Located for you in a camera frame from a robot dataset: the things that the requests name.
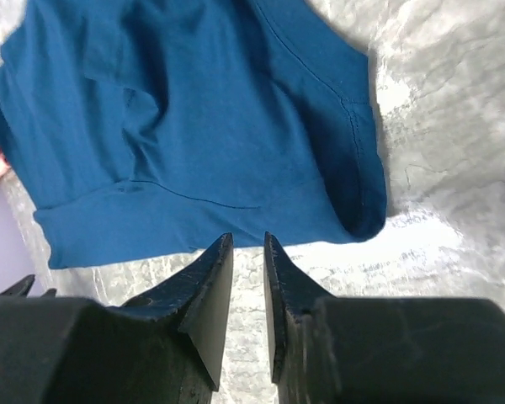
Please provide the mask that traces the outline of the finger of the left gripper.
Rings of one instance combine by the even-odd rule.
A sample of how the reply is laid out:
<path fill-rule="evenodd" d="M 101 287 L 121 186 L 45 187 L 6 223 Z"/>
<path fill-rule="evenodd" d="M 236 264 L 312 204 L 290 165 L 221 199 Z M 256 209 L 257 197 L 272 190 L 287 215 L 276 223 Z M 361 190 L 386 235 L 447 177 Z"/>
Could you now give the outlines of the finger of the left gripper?
<path fill-rule="evenodd" d="M 26 297 L 35 283 L 35 275 L 29 274 L 0 292 L 0 296 Z"/>
<path fill-rule="evenodd" d="M 41 298 L 54 298 L 56 297 L 57 290 L 55 288 L 48 289 L 45 293 L 43 293 Z"/>

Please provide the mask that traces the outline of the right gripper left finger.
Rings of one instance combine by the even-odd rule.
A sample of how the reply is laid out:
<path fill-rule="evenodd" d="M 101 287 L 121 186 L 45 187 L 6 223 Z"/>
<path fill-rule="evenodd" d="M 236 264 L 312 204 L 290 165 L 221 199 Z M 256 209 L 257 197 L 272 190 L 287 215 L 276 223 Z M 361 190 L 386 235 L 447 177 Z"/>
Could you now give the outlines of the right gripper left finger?
<path fill-rule="evenodd" d="M 208 403 L 220 385 L 233 239 L 121 306 L 0 296 L 0 403 Z"/>

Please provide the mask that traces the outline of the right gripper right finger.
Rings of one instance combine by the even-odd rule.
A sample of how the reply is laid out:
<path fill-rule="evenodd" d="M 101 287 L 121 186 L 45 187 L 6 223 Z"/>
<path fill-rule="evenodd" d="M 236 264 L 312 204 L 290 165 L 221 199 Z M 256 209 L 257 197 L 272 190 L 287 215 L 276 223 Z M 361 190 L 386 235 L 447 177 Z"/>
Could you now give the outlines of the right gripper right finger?
<path fill-rule="evenodd" d="M 505 403 L 493 301 L 336 297 L 264 237 L 272 381 L 282 403 Z"/>

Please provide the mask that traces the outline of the blue t-shirt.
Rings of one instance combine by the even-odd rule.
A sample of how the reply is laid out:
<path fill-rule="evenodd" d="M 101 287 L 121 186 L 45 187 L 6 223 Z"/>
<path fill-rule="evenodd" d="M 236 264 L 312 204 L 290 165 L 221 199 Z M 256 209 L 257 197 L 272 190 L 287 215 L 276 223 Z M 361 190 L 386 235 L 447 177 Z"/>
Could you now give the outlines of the blue t-shirt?
<path fill-rule="evenodd" d="M 385 224 L 368 59 L 303 1 L 30 1 L 1 57 L 51 268 Z"/>

